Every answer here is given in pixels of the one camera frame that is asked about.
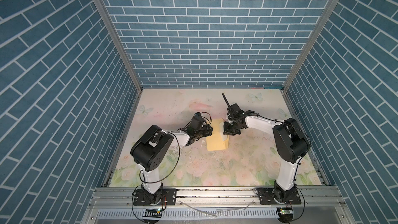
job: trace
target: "cardboard piece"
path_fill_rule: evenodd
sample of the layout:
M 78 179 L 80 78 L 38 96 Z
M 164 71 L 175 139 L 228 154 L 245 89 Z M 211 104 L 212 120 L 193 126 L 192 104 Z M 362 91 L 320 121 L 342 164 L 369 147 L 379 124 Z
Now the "cardboard piece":
M 224 120 L 222 118 L 213 119 L 211 122 L 213 133 L 206 137 L 207 151 L 225 150 L 228 148 L 229 136 L 224 135 Z

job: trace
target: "floral tablecloth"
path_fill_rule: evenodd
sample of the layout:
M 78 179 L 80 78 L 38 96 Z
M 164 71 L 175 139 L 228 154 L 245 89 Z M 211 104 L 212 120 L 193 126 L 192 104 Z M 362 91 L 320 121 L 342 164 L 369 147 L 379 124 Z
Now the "floral tablecloth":
M 111 187 L 141 184 L 139 170 L 130 155 L 133 144 L 153 124 L 165 130 L 184 127 L 195 112 L 209 112 L 213 119 L 226 117 L 225 93 L 229 103 L 263 116 L 287 119 L 287 106 L 279 90 L 269 89 L 145 89 L 127 135 Z M 170 148 L 159 166 L 160 177 L 174 167 L 178 148 Z M 207 151 L 205 138 L 181 147 L 175 171 L 163 181 L 165 186 L 249 186 L 273 185 L 281 158 L 271 135 L 255 129 L 230 136 L 226 150 Z M 306 155 L 297 171 L 298 185 L 320 185 L 314 166 Z

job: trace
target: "aluminum frame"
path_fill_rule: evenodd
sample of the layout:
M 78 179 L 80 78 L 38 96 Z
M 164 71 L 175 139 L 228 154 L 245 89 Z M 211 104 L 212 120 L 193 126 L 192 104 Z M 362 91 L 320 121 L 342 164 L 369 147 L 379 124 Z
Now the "aluminum frame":
M 177 189 L 176 205 L 168 208 L 184 209 L 185 203 L 194 208 L 237 208 L 248 207 L 251 210 L 260 207 L 280 207 L 281 205 L 261 205 L 256 195 L 257 187 L 174 187 Z M 337 186 L 299 186 L 305 201 L 293 207 L 334 207 L 342 224 L 353 224 L 343 197 Z M 82 223 L 93 224 L 99 210 L 130 209 L 131 187 L 96 188 Z
M 138 92 L 142 92 L 142 86 L 140 84 L 140 81 L 138 80 L 138 77 L 132 68 L 130 59 L 127 56 L 126 50 L 122 45 L 119 35 L 117 34 L 116 28 L 112 23 L 111 17 L 109 16 L 105 4 L 103 3 L 102 0 L 93 0 L 93 2 L 98 10 L 99 15 L 101 16 L 103 23 L 105 24 L 106 29 L 109 32 L 109 35 L 112 38 L 112 41 L 117 49 L 117 52 L 119 53 L 124 65 L 126 66 L 127 72 L 129 73 L 132 82 L 137 87 Z
M 133 104 L 133 106 L 131 108 L 131 112 L 129 114 L 129 118 L 127 119 L 126 125 L 125 125 L 125 127 L 124 127 L 124 129 L 122 131 L 122 135 L 120 136 L 119 142 L 118 142 L 117 147 L 115 149 L 115 153 L 113 154 L 111 164 L 109 165 L 109 168 L 107 170 L 104 182 L 102 183 L 103 187 L 108 187 L 108 185 L 110 184 L 112 173 L 113 173 L 114 169 L 116 168 L 117 162 L 118 162 L 119 157 L 120 157 L 120 153 L 122 152 L 124 143 L 125 143 L 126 138 L 127 138 L 127 134 L 129 133 L 129 130 L 130 130 L 132 119 L 134 118 L 134 114 L 135 114 L 135 112 L 137 110 L 137 107 L 138 107 L 138 104 L 140 102 L 141 95 L 142 95 L 142 91 L 137 93 L 137 96 L 134 99 L 134 104 Z
M 310 36 L 306 44 L 301 50 L 300 55 L 298 56 L 296 63 L 293 65 L 292 70 L 290 71 L 289 75 L 287 76 L 286 81 L 283 83 L 283 90 L 287 90 L 291 83 L 293 82 L 294 77 L 300 70 L 301 65 L 304 63 L 305 59 L 307 58 L 308 53 L 310 53 L 312 47 L 315 44 L 316 39 L 318 38 L 319 34 L 321 33 L 323 27 L 325 26 L 326 22 L 328 21 L 330 15 L 332 14 L 334 8 L 336 7 L 339 0 L 328 0 L 326 6 L 319 17 L 313 31 L 311 32 Z

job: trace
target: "blue brick wall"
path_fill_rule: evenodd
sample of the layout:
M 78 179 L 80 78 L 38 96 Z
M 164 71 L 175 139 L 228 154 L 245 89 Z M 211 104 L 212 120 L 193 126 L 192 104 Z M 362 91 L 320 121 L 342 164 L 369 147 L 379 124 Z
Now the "blue brick wall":
M 81 221 L 137 93 L 92 0 L 0 0 L 0 223 Z
M 327 0 L 103 0 L 144 87 L 281 88 Z
M 398 0 L 340 0 L 288 95 L 357 223 L 397 223 Z

